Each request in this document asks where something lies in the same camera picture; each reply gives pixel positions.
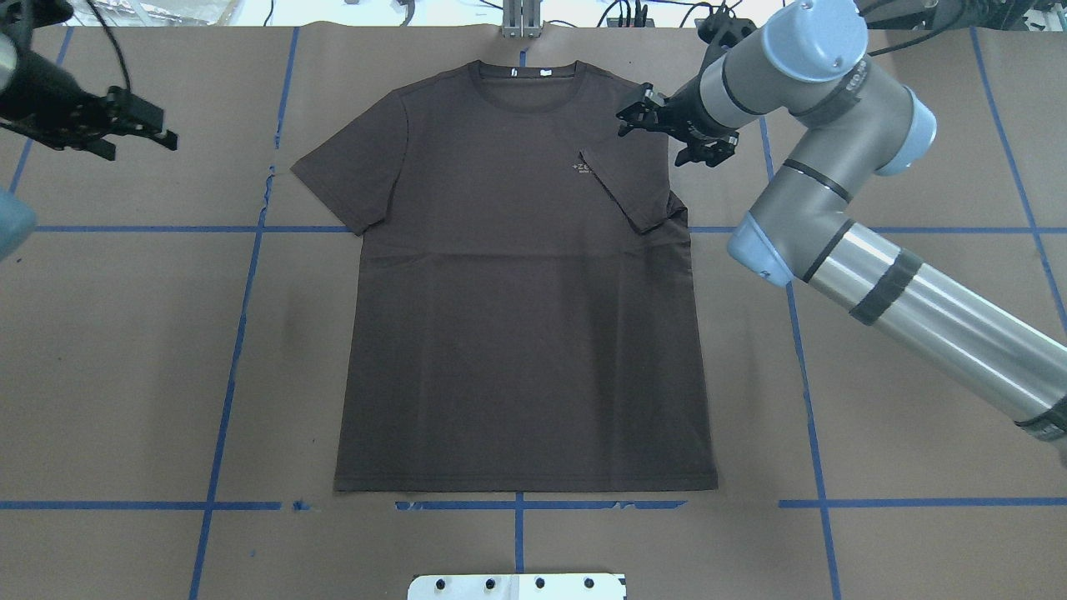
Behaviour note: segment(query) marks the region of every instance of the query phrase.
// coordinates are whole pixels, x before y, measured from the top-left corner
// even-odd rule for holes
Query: folded sleeve
[[[670,191],[667,136],[631,131],[582,148],[582,160],[639,233],[685,206]]]
[[[392,92],[291,171],[355,235],[388,215],[408,147],[402,98]]]

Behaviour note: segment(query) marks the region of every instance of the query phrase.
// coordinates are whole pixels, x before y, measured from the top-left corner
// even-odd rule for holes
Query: t-shirt
[[[473,62],[292,165],[364,236],[336,490],[716,487],[686,209],[666,136],[617,135],[634,86]]]

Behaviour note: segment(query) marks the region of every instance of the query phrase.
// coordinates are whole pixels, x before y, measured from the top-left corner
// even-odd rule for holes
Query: metal bracket
[[[541,0],[504,0],[505,37],[541,37]]]
[[[625,600],[626,577],[612,573],[423,575],[408,600]]]

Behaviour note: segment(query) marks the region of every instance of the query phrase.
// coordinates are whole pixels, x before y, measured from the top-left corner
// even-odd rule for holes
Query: neckline
[[[551,70],[553,75],[544,76],[542,72]],[[475,92],[477,92],[478,97],[484,100],[487,104],[503,110],[505,112],[511,112],[516,114],[538,114],[553,112],[563,108],[573,100],[578,92],[582,90],[583,83],[586,79],[586,64],[582,61],[574,61],[573,63],[564,66],[554,66],[554,67],[540,67],[540,66],[503,66],[484,63],[481,61],[474,61],[467,65],[467,74],[469,75],[471,84],[474,86]],[[573,79],[571,82],[570,90],[567,95],[562,98],[556,100],[555,102],[536,107],[536,108],[516,108],[510,106],[506,102],[501,102],[499,99],[493,97],[488,90],[485,90],[485,79],[488,78],[499,78],[499,79],[534,79],[534,80],[559,80],[561,77],[569,77]]]

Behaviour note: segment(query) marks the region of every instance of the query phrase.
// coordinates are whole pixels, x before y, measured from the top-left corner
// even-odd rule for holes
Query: blue joint cap
[[[7,190],[0,190],[0,260],[21,246],[37,226],[33,209]]]
[[[735,260],[778,287],[785,287],[793,281],[793,271],[750,212],[745,214],[745,219],[734,230],[727,251]]]
[[[763,26],[763,52],[770,64],[809,83],[847,74],[866,44],[866,21],[853,0],[797,0]]]
[[[876,175],[896,175],[902,173],[911,163],[919,160],[929,149],[937,136],[937,117],[926,108],[919,96],[911,91],[911,88],[904,86],[911,94],[911,126],[908,127],[908,137],[904,139],[901,149],[896,151],[896,156],[887,162],[881,169],[875,171]]]

